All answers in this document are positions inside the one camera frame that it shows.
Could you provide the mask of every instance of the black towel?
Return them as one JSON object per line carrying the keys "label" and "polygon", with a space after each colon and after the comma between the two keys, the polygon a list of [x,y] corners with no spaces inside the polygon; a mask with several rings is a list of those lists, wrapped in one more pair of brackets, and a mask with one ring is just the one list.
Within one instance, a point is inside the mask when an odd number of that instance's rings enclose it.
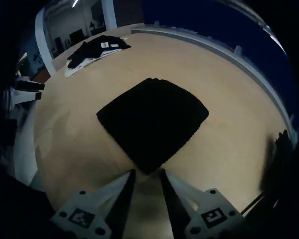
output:
{"label": "black towel", "polygon": [[[107,43],[108,47],[102,48],[102,43]],[[119,37],[102,35],[89,42],[83,42],[83,44],[77,49],[68,60],[72,60],[68,68],[74,69],[86,58],[99,58],[103,51],[111,51],[116,49],[127,49],[131,46]]]}
{"label": "black towel", "polygon": [[188,91],[148,78],[102,108],[97,117],[138,168],[150,174],[192,137],[208,114]]}

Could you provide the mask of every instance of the wall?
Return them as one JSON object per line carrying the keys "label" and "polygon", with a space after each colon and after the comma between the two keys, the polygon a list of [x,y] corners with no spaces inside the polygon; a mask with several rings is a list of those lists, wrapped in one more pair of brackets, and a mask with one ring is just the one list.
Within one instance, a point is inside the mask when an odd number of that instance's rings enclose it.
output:
{"label": "wall", "polygon": [[85,36],[90,37],[90,22],[98,25],[92,19],[91,6],[100,0],[80,0],[74,8],[69,4],[58,12],[48,16],[47,26],[49,28],[52,41],[57,37],[61,38],[64,49],[65,40],[70,39],[70,34],[82,29]]}
{"label": "wall", "polygon": [[143,23],[141,0],[113,0],[117,27]]}

